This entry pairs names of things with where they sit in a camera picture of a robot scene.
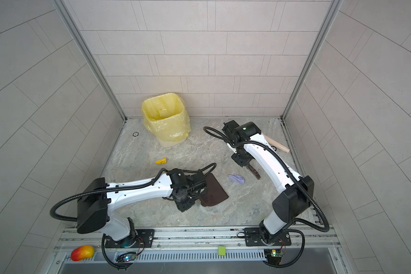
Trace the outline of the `brown hand brush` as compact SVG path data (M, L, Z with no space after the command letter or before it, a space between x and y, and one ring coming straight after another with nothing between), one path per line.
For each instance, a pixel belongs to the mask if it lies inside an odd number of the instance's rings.
M258 171L252 165L248 164L248 165L246 165L246 168L254 175L254 177L257 180L261 179L260 174L258 173Z

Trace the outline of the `brown dustpan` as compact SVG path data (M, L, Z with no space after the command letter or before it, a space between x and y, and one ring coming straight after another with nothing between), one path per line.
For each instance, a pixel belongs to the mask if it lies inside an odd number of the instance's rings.
M201 193L199 197L202 207L213 207L229 198L214 174L208 174L205 177L205 182L207 184L207 189Z

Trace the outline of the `yellow-lined trash bin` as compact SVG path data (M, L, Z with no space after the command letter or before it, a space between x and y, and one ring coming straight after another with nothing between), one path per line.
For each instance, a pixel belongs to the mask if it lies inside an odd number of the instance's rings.
M164 148L184 142L190 132L190 118L182 98L176 93L161 94L143 101L145 128Z

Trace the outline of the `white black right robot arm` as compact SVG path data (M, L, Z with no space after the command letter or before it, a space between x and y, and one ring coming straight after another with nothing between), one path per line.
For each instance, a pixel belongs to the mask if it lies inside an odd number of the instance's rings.
M204 132L223 140L234 150L232 159L240 166L247 166L253 159L266 172L278 191L278 197L272 202L272 212L259 224L259 235L266 244L279 240L279 235L290 232L290 226L299 222L320 232L330 230L329 222L320 206L313 198L314 181L290 168L279 154L272 149L266 136L253 122L239 125L235 121L224 124L221 131L212 127L203 127ZM313 206L321 218L323 226L318 226L298 216Z

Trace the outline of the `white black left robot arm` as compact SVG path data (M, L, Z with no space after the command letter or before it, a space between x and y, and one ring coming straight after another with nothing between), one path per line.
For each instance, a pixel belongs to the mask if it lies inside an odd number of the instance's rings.
M173 201L180 212L185 212L206 193L206 177L215 168L216 163L197 171L160 169L153 178L126 183L107 183L105 178L98 178L83 193L65 198L52 206L50 216L75 222L80 234L101 232L100 248L104 259L117 270L127 270L133 264L128 260L130 253L121 255L121 261L114 262L107 256L106 242L132 240L139 245L138 252L144 251L146 243L138 236L132 219L118 217L115 211L128 204L162 198Z

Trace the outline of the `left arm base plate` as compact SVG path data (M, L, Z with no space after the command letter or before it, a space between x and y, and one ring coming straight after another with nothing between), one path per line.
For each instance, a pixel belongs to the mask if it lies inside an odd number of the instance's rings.
M106 236L105 248L150 248L154 240L154 229L137 229L135 234L114 241Z

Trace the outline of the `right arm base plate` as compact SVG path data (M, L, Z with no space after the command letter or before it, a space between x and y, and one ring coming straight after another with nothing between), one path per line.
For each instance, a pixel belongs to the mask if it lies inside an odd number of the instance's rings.
M270 235L259 227L248 227L236 234L239 239L244 239L248 247L260 246L290 246L292 244L290 234L286 231Z

